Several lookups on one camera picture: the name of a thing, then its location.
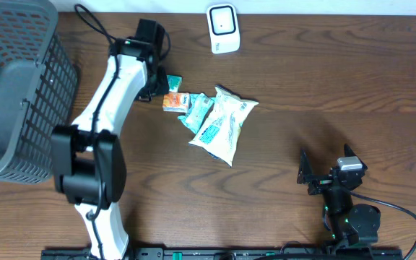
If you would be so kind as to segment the orange Kleenex tissue pack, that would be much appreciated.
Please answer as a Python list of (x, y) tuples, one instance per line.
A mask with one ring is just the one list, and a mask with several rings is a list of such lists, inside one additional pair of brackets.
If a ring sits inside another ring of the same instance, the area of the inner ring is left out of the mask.
[(169, 92), (164, 95), (162, 109), (165, 112), (187, 113), (190, 105), (190, 94), (184, 92)]

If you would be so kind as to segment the mint green wipes pack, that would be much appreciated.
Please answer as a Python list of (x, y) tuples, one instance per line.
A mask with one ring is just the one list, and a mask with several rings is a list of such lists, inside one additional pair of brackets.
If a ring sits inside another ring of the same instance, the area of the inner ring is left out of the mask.
[(204, 93), (190, 94), (190, 105), (185, 115), (179, 116), (178, 120), (194, 134), (200, 130), (205, 116), (215, 104), (214, 97), (207, 97)]

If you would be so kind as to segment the cream snack bag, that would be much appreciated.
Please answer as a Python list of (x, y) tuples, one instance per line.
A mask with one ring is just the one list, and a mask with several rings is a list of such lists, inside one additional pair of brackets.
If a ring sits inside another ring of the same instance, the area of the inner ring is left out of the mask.
[(232, 167), (243, 123), (259, 102), (242, 99), (221, 85), (214, 88), (216, 97), (212, 110), (189, 144), (201, 147)]

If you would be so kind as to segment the teal Kleenex tissue pack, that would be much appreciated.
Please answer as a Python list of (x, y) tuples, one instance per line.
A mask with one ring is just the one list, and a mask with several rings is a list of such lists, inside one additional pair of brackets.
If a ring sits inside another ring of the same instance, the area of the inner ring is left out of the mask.
[(169, 92), (178, 92), (180, 86), (182, 85), (183, 78), (176, 75), (167, 76)]

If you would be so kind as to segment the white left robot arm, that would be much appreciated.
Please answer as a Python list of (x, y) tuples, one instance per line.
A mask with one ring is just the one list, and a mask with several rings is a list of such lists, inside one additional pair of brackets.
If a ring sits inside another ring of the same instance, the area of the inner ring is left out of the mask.
[(87, 107), (71, 125), (52, 131), (55, 188), (86, 225), (92, 244), (86, 259), (126, 258), (129, 235), (118, 202), (127, 169), (119, 137), (134, 101), (169, 92), (160, 64), (168, 39), (161, 24), (141, 19), (133, 37), (111, 43), (106, 73)]

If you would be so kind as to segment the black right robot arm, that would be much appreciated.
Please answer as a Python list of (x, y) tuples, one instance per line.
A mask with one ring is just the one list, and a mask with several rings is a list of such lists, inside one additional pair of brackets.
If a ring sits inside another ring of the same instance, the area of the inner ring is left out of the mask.
[(334, 235), (327, 243), (326, 251), (367, 248), (378, 241), (381, 213), (369, 204), (354, 204), (351, 192), (360, 186), (368, 167), (353, 152), (344, 146), (344, 156), (326, 175), (316, 175), (304, 150), (300, 151), (300, 166), (297, 183), (308, 186), (308, 194), (324, 198), (324, 227)]

